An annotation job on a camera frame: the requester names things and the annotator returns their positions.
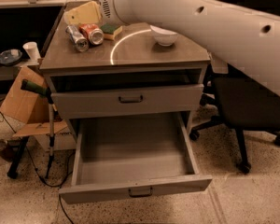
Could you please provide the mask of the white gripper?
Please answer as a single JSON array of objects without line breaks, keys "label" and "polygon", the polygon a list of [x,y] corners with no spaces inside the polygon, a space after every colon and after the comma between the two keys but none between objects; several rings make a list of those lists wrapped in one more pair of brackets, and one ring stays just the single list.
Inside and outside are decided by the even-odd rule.
[{"label": "white gripper", "polygon": [[66,24],[98,23],[102,17],[106,23],[120,25],[121,20],[114,6],[115,0],[99,0],[100,9],[96,2],[90,1],[64,12]]}]

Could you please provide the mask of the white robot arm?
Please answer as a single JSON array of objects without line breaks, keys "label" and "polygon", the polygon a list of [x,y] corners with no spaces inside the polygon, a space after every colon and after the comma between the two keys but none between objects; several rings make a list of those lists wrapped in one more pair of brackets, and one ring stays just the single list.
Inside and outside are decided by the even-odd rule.
[{"label": "white robot arm", "polygon": [[280,96],[280,17],[215,0],[99,0],[65,13],[72,23],[146,22],[177,32]]}]

